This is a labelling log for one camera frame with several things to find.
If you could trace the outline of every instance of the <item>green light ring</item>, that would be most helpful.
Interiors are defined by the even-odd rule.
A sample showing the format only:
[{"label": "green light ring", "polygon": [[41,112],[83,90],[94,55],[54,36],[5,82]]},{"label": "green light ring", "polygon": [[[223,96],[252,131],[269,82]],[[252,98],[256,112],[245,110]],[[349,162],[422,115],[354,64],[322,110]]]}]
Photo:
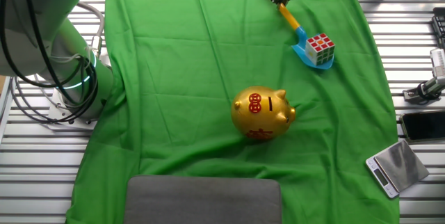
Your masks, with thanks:
[{"label": "green light ring", "polygon": [[[93,66],[96,68],[96,63],[97,63],[96,57],[94,57],[94,59],[95,59],[95,63],[93,64]],[[89,79],[90,79],[90,76],[88,75],[88,76],[83,80],[83,82],[86,82],[86,81],[89,80]],[[66,87],[66,88],[64,88],[64,89],[77,88],[78,86],[81,86],[81,85],[82,85],[82,83],[79,82],[79,83],[76,84],[76,85],[69,86],[69,87]]]}]

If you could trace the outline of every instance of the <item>gray felt pad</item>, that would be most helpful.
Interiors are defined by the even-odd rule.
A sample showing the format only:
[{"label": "gray felt pad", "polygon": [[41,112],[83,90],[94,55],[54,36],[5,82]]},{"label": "gray felt pad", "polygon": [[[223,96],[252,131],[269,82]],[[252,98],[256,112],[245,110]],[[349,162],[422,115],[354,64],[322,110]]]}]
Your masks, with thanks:
[{"label": "gray felt pad", "polygon": [[281,224],[270,179],[141,175],[128,182],[124,224]]}]

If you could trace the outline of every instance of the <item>green tablecloth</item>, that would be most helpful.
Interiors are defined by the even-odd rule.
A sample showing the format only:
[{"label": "green tablecloth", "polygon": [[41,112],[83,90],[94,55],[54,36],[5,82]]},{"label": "green tablecloth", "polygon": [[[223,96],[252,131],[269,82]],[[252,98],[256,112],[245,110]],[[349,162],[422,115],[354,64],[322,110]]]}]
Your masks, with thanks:
[{"label": "green tablecloth", "polygon": [[[139,174],[256,177],[282,187],[283,223],[397,223],[365,159],[397,141],[382,63],[357,0],[292,0],[309,36],[336,43],[306,67],[269,0],[106,0],[112,95],[86,148],[68,223],[121,223]],[[248,86],[287,90],[289,131],[248,145],[230,104]]]}]

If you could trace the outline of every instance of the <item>metal rail table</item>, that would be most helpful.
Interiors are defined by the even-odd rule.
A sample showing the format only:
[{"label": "metal rail table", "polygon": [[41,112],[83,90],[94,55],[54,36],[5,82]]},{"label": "metal rail table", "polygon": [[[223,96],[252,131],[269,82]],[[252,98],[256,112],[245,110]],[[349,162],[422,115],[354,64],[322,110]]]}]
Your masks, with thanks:
[{"label": "metal rail table", "polygon": [[[82,1],[105,10],[105,0]],[[359,2],[382,57],[398,117],[402,113],[445,109],[445,99],[415,106],[405,103],[402,97],[402,90],[432,77],[429,51],[436,42],[429,21],[432,9],[444,7],[445,0]],[[69,19],[90,42],[99,20],[77,7]],[[106,45],[102,53],[106,55]],[[31,85],[22,86],[30,103],[48,114],[49,103],[42,93]],[[74,178],[91,132],[52,131],[27,118],[8,93],[2,98],[5,113],[0,123],[0,223],[64,223]],[[400,223],[445,223],[445,141],[412,148],[430,176],[401,194]]]}]

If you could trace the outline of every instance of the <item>cable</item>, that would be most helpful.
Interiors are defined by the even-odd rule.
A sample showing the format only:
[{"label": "cable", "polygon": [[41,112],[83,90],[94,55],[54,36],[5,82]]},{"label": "cable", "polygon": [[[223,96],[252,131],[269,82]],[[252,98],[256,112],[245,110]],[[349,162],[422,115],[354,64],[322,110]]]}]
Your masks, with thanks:
[{"label": "cable", "polygon": [[17,90],[19,91],[19,94],[20,94],[20,97],[22,98],[22,100],[25,102],[25,104],[29,107],[30,110],[32,110],[38,116],[40,116],[40,117],[42,117],[42,118],[44,118],[46,120],[42,120],[42,119],[39,119],[39,118],[36,118],[36,117],[32,116],[30,113],[26,112],[26,109],[24,109],[22,107],[22,105],[20,105],[20,103],[19,103],[19,101],[18,101],[18,99],[17,99],[17,97],[15,96],[15,93],[14,93],[13,80],[12,79],[10,80],[11,95],[13,96],[14,102],[17,105],[17,107],[26,116],[30,117],[31,119],[33,119],[35,121],[38,121],[40,123],[45,123],[45,124],[48,124],[48,123],[59,123],[59,122],[69,122],[69,121],[77,119],[80,115],[84,114],[88,110],[88,108],[91,106],[91,104],[94,102],[94,100],[96,98],[97,91],[98,91],[96,72],[95,72],[95,68],[92,65],[89,66],[89,69],[90,69],[90,72],[89,73],[87,72],[87,73],[88,73],[88,75],[90,75],[92,82],[94,82],[94,84],[95,84],[94,88],[90,87],[90,89],[89,89],[90,93],[93,94],[93,96],[91,97],[91,99],[88,100],[88,103],[84,107],[78,108],[74,113],[72,113],[71,115],[69,115],[69,116],[67,116],[65,118],[62,118],[62,119],[51,119],[51,118],[49,118],[49,117],[39,113],[35,109],[33,109],[33,107],[27,102],[25,96],[23,95],[23,92],[22,92],[22,89],[20,88],[20,84],[19,84],[19,82],[17,80],[17,77],[15,77],[15,83],[16,83]]},{"label": "cable", "polygon": [[101,37],[102,32],[104,31],[104,28],[105,28],[105,18],[102,15],[102,13],[97,8],[95,8],[89,4],[86,4],[85,2],[82,2],[82,1],[78,2],[77,6],[93,12],[99,18],[99,20],[100,20],[99,29],[97,30],[97,33],[95,36]]},{"label": "cable", "polygon": [[[41,83],[37,83],[34,82],[28,78],[26,78],[17,68],[17,66],[14,64],[13,59],[11,58],[10,52],[9,52],[9,48],[8,48],[8,43],[6,42],[6,27],[5,27],[5,23],[6,23],[6,0],[0,0],[0,43],[1,43],[1,48],[3,49],[3,53],[5,55],[6,60],[8,61],[9,66],[11,67],[11,69],[13,70],[13,72],[20,77],[22,80],[26,81],[27,83],[34,85],[34,86],[38,86],[38,87],[43,87],[43,88],[55,88],[57,85],[56,84],[41,84]],[[64,85],[66,83],[68,83],[75,75],[76,73],[79,71],[80,69],[80,65],[76,68],[76,70],[64,81],[62,81],[61,83]]]},{"label": "cable", "polygon": [[[86,66],[88,67],[91,63],[91,53],[90,52],[92,51],[92,48],[87,45],[86,49],[87,49],[86,50],[86,55],[87,55],[86,59],[88,60],[88,63],[86,64]],[[65,63],[69,63],[70,61],[72,61],[76,58],[83,58],[83,56],[80,54],[74,54],[73,56],[70,56],[70,57],[50,56],[50,58],[52,59],[52,61],[54,61],[56,63],[65,64]]]},{"label": "cable", "polygon": [[[40,52],[42,54],[42,57],[43,57],[43,59],[45,61],[45,64],[47,65],[47,69],[48,69],[49,73],[51,74],[51,77],[53,78],[55,84],[50,84],[50,83],[43,84],[43,83],[40,83],[40,82],[38,82],[38,78],[37,78],[37,82],[34,82],[34,81],[30,80],[30,79],[27,79],[17,69],[17,66],[15,66],[15,64],[14,64],[14,62],[13,62],[11,56],[10,56],[8,45],[7,45],[7,42],[6,42],[6,27],[5,27],[5,24],[6,24],[6,0],[0,0],[0,40],[1,40],[1,45],[2,45],[3,52],[5,54],[5,57],[6,57],[7,61],[8,61],[8,63],[10,64],[11,69],[16,73],[16,75],[18,75],[24,81],[26,81],[26,82],[34,85],[34,86],[37,86],[39,88],[55,88],[55,87],[58,87],[59,91],[62,94],[64,94],[64,96],[68,100],[70,100],[72,103],[76,104],[76,107],[78,107],[78,108],[71,115],[69,115],[69,116],[67,116],[67,117],[65,117],[63,119],[51,119],[51,118],[48,118],[45,115],[42,115],[41,113],[38,113],[38,111],[33,109],[32,106],[26,101],[26,98],[23,95],[23,92],[22,92],[22,89],[20,88],[20,85],[19,85],[19,82],[17,80],[17,77],[15,78],[15,81],[16,81],[16,84],[17,84],[17,89],[19,91],[20,96],[24,100],[25,104],[30,108],[30,110],[32,110],[34,113],[36,113],[38,116],[44,118],[45,120],[33,117],[32,115],[27,113],[22,108],[22,106],[19,104],[19,102],[18,102],[18,100],[17,100],[17,98],[15,96],[15,93],[14,93],[14,91],[12,89],[12,80],[11,80],[11,82],[10,82],[10,85],[11,85],[10,89],[11,89],[11,93],[13,94],[14,101],[15,101],[17,107],[19,107],[20,110],[22,110],[25,115],[27,115],[28,117],[30,117],[30,118],[32,118],[34,120],[37,120],[38,122],[42,122],[42,123],[57,123],[57,122],[67,122],[67,121],[71,121],[73,119],[76,119],[76,118],[78,118],[80,115],[82,115],[83,113],[85,113],[88,110],[88,108],[91,106],[91,104],[94,102],[94,100],[95,100],[95,98],[97,96],[97,91],[98,91],[97,74],[95,72],[95,67],[91,63],[90,53],[89,52],[87,53],[87,55],[88,55],[88,64],[86,65],[85,69],[82,68],[82,67],[85,66],[84,65],[84,57],[82,57],[80,55],[74,55],[74,56],[71,56],[71,57],[68,57],[68,58],[64,58],[65,59],[64,61],[59,61],[59,63],[60,62],[67,63],[67,62],[72,61],[72,60],[74,60],[76,58],[80,59],[79,64],[76,67],[76,70],[70,75],[70,77],[68,79],[66,79],[65,81],[60,82],[58,80],[58,77],[56,76],[52,66],[51,66],[51,63],[50,63],[49,58],[48,58],[48,55],[47,55],[47,53],[45,51],[45,46],[43,45],[43,41],[42,41],[39,29],[38,29],[37,19],[35,18],[35,13],[34,13],[32,1],[31,0],[26,0],[26,2],[27,2],[28,9],[29,9],[29,16],[31,18],[31,23],[33,25],[33,30],[34,30],[34,33],[35,33],[35,37],[36,37],[36,40],[38,42],[39,50],[40,50]],[[88,89],[90,95],[87,98],[85,98],[82,102],[74,102],[72,100],[72,98],[70,98],[70,96],[64,90],[63,85],[66,84],[67,82],[71,81],[72,78],[74,78],[74,76],[77,74],[77,72],[79,70],[81,72],[81,83],[82,83],[81,99],[84,96],[84,86],[85,86],[84,79],[83,79],[84,71],[86,71],[87,74],[90,76],[90,86],[89,86],[89,89]]]},{"label": "cable", "polygon": [[[36,81],[39,81],[39,78],[38,78],[38,76],[36,75],[36,74],[34,74],[34,79],[36,80]],[[39,88],[40,89],[40,91],[42,92],[42,94],[43,94],[43,96],[45,96],[47,99],[48,99],[48,101],[49,102],[51,102],[51,104],[53,104],[55,107],[57,107],[57,108],[60,108],[60,109],[65,109],[65,110],[70,110],[70,109],[76,109],[76,108],[79,108],[80,106],[83,106],[88,100],[90,100],[91,99],[91,97],[92,97],[92,93],[90,93],[90,95],[87,97],[87,98],[85,98],[85,100],[83,101],[83,103],[82,104],[80,104],[80,105],[78,105],[78,106],[71,106],[71,105],[67,105],[65,102],[63,102],[63,98],[61,97],[61,95],[60,95],[60,93],[58,94],[58,96],[59,96],[59,100],[62,102],[62,103],[64,103],[64,105],[65,106],[62,106],[62,104],[61,103],[55,103],[55,101],[52,99],[52,98],[50,98],[50,96],[48,96],[48,94],[45,92],[45,90],[43,89],[43,88]]]},{"label": "cable", "polygon": [[71,98],[71,96],[68,95],[68,93],[63,88],[63,84],[58,80],[57,74],[54,71],[53,67],[51,66],[51,62],[50,62],[50,60],[48,58],[47,51],[46,51],[45,46],[43,44],[42,36],[40,35],[40,30],[39,30],[39,26],[38,26],[38,23],[37,23],[37,18],[35,17],[35,10],[34,10],[34,6],[33,6],[32,0],[26,0],[26,5],[28,6],[29,17],[31,18],[31,25],[32,25],[33,30],[34,30],[35,39],[36,39],[37,44],[39,46],[40,53],[42,54],[43,61],[47,65],[47,69],[48,69],[48,72],[51,75],[51,78],[54,80],[54,83],[57,85],[57,88],[59,89],[59,91],[68,99],[68,101],[70,101],[73,104],[80,104],[80,102],[75,102]]}]

